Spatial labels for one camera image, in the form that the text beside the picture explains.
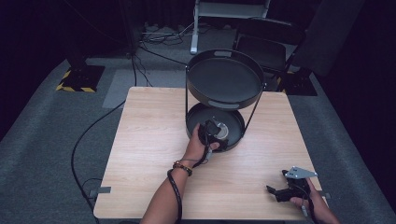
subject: circular tray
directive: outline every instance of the circular tray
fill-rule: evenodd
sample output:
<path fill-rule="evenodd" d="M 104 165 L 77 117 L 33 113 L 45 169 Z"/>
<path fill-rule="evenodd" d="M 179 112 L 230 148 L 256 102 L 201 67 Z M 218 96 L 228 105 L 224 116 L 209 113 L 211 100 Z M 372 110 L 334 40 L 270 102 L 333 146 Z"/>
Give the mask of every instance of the circular tray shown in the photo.
<path fill-rule="evenodd" d="M 243 136 L 245 130 L 245 122 L 241 114 L 237 111 L 224 111 L 214 107 L 208 107 L 203 104 L 193 106 L 187 113 L 186 123 L 189 136 L 197 123 L 205 124 L 205 122 L 213 117 L 224 123 L 228 127 L 228 146 L 222 150 L 214 150 L 213 152 L 228 151 L 235 147 Z"/>
<path fill-rule="evenodd" d="M 212 49 L 193 57 L 187 65 L 187 88 L 201 103 L 236 110 L 254 103 L 262 93 L 264 75 L 246 54 Z"/>

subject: gray carpet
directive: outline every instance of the gray carpet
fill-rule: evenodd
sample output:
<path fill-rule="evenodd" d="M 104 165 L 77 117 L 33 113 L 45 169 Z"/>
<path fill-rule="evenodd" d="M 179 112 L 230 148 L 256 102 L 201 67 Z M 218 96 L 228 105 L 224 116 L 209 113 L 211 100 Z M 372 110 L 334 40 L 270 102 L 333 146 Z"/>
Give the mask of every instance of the gray carpet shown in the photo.
<path fill-rule="evenodd" d="M 191 37 L 187 35 L 182 40 L 183 43 L 174 46 L 147 46 L 158 54 L 187 63 L 192 57 Z M 200 35 L 199 50 L 227 49 L 232 41 L 233 30 L 209 30 Z M 141 64 L 139 60 L 136 64 L 152 86 L 184 87 L 183 64 L 141 49 L 137 56 Z M 90 58 L 87 63 L 106 67 L 98 92 L 56 91 L 69 67 L 67 62 L 59 64 L 0 143 L 0 223 L 95 223 L 72 176 L 72 150 L 91 124 L 125 99 L 128 89 L 134 85 L 134 72 L 131 61 L 121 56 Z M 289 99 L 321 186 L 332 196 L 328 201 L 330 208 L 342 223 L 396 223 L 394 212 L 329 100 L 316 79 L 311 79 L 318 96 L 290 96 Z M 148 85 L 139 72 L 137 85 Z M 121 112 L 122 109 L 115 110 L 81 139 L 75 155 L 81 183 L 102 178 Z M 99 185 L 100 181 L 91 180 L 84 189 L 88 192 Z M 100 223 L 121 221 L 100 220 Z"/>

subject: forearm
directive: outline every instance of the forearm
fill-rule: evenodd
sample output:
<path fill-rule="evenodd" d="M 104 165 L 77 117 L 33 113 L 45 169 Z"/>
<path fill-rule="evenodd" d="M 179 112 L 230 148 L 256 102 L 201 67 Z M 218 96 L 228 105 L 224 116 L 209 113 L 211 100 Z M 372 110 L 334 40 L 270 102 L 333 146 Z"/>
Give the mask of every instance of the forearm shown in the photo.
<path fill-rule="evenodd" d="M 180 196 L 183 197 L 188 173 L 182 169 L 175 168 L 172 171 Z M 155 192 L 148 205 L 148 210 L 140 223 L 169 223 L 174 224 L 178 215 L 177 197 L 169 179 L 166 178 Z"/>

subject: wooden table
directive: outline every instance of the wooden table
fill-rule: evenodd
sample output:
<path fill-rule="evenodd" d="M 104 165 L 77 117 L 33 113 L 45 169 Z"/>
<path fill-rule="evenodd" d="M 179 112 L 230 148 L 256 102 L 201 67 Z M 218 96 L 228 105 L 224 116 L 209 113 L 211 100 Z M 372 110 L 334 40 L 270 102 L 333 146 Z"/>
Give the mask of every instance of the wooden table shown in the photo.
<path fill-rule="evenodd" d="M 189 108 L 196 104 L 189 94 Z M 253 105 L 239 110 L 245 121 Z M 132 87 L 94 208 L 98 218 L 141 218 L 189 137 L 185 90 Z M 184 219 L 304 219 L 291 203 L 278 203 L 266 185 L 287 187 L 281 170 L 314 171 L 304 140 L 281 92 L 264 92 L 245 136 L 194 169 L 183 199 Z M 313 178 L 317 189 L 318 179 Z"/>

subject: dark background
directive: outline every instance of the dark background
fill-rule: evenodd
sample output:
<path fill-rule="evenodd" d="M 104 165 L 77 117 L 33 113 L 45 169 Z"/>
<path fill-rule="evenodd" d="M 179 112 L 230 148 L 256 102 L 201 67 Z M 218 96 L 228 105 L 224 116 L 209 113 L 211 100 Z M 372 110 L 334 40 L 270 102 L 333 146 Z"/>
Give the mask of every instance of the dark background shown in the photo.
<path fill-rule="evenodd" d="M 69 2 L 95 27 L 118 40 L 98 34 L 63 3 L 70 38 L 76 41 L 83 55 L 106 54 L 127 46 L 118 1 Z M 0 139 L 42 80 L 65 59 L 53 32 L 57 27 L 42 20 L 46 13 L 42 4 L 44 0 L 0 3 Z M 396 168 L 394 5 L 386 0 L 367 0 L 330 74 L 318 77 L 393 210 L 396 208 L 392 175 Z"/>

